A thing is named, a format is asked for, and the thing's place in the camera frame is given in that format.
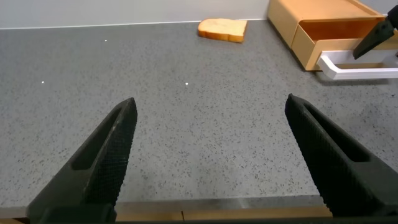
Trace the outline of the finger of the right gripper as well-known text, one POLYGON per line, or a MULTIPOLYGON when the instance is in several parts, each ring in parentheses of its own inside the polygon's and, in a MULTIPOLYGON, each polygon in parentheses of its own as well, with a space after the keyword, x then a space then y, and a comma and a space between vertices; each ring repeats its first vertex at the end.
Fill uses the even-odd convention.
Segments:
POLYGON ((358 59, 373 48, 385 42, 394 35, 397 29, 397 6, 394 6, 386 18, 378 22, 366 37, 353 50, 354 59, 358 59))

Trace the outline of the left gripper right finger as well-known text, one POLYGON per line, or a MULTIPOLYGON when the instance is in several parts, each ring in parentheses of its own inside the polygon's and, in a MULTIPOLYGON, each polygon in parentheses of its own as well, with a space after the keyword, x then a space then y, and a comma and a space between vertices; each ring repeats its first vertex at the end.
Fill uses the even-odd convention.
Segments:
POLYGON ((393 168, 303 98, 289 94, 285 115, 313 182, 334 216, 397 215, 393 168))

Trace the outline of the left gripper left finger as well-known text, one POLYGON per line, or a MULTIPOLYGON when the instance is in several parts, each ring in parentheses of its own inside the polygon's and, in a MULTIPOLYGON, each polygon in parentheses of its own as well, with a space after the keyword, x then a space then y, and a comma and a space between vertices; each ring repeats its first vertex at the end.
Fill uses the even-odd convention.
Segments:
POLYGON ((117 104, 27 207, 31 223, 113 223, 137 124, 133 98, 117 104))

